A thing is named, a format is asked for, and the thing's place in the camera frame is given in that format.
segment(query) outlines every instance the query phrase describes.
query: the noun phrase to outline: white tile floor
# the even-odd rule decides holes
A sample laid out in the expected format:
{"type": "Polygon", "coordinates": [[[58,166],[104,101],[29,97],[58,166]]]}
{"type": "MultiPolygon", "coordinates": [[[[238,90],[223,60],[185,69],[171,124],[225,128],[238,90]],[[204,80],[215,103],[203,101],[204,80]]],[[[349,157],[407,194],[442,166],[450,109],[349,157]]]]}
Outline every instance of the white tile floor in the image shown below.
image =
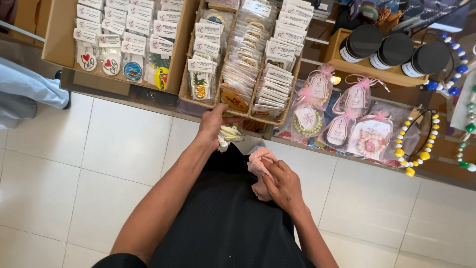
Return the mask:
{"type": "MultiPolygon", "coordinates": [[[[197,130],[75,93],[70,110],[40,104],[0,130],[0,267],[91,267],[197,130]]],[[[475,192],[264,143],[300,176],[341,268],[476,267],[475,192]]]]}

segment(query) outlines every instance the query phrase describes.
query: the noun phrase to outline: pink cloth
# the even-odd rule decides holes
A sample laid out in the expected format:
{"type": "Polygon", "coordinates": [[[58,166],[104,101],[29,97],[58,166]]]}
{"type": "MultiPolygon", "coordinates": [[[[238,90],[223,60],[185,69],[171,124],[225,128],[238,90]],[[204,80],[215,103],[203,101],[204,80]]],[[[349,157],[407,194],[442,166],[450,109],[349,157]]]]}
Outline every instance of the pink cloth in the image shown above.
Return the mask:
{"type": "Polygon", "coordinates": [[[269,196],[268,189],[266,189],[266,185],[263,181],[263,175],[268,175],[274,184],[276,184],[277,180],[269,172],[269,170],[265,168],[265,165],[261,162],[261,160],[266,160],[270,163],[275,163],[277,161],[274,154],[264,147],[258,148],[257,151],[249,156],[248,171],[252,172],[258,177],[258,182],[253,184],[251,189],[253,189],[253,192],[256,194],[259,200],[270,201],[272,198],[269,196]]]}

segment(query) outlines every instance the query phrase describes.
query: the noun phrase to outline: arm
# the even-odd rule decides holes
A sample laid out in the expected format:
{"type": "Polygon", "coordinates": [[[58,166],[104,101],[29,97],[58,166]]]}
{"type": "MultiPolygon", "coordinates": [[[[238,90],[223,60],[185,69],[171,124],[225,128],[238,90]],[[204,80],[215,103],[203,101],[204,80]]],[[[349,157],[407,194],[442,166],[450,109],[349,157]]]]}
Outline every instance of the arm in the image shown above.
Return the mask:
{"type": "Polygon", "coordinates": [[[131,253],[148,263],[157,245],[167,234],[211,153],[218,149],[217,135],[222,124],[241,118],[222,118],[228,105],[206,111],[197,137],[175,164],[139,202],[124,223],[111,254],[131,253]]]}
{"type": "Polygon", "coordinates": [[[275,185],[267,175],[263,181],[269,195],[293,220],[301,249],[317,268],[338,268],[334,257],[324,242],[319,230],[312,219],[311,211],[304,204],[301,191],[301,182],[284,161],[279,160],[272,164],[262,161],[270,173],[278,180],[275,185]]]}

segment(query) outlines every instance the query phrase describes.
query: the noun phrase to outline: black lid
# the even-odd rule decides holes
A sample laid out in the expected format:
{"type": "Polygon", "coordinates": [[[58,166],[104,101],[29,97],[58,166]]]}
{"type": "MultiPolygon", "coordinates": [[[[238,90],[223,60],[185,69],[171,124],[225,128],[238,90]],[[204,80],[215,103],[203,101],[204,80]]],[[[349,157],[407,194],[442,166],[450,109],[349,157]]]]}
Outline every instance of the black lid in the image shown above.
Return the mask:
{"type": "Polygon", "coordinates": [[[413,55],[413,41],[404,33],[394,33],[387,38],[378,50],[378,56],[388,66],[400,65],[413,55]]]}
{"type": "Polygon", "coordinates": [[[413,54],[412,63],[419,73],[432,74],[446,67],[449,56],[446,45],[434,41],[419,46],[413,54]]]}
{"type": "Polygon", "coordinates": [[[383,34],[377,26],[364,24],[350,33],[346,46],[350,54],[363,59],[377,52],[382,39],[383,34]]]}

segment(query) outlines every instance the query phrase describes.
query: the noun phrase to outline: light blue pants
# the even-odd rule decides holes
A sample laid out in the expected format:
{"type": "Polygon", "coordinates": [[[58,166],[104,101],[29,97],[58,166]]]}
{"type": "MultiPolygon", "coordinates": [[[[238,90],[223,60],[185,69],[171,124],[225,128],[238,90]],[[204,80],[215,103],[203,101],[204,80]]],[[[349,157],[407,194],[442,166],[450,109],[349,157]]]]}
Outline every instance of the light blue pants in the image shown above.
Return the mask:
{"type": "Polygon", "coordinates": [[[0,57],[0,129],[15,128],[19,119],[33,118],[35,100],[64,108],[69,101],[68,91],[60,89],[60,81],[44,78],[14,62],[0,57]]]}

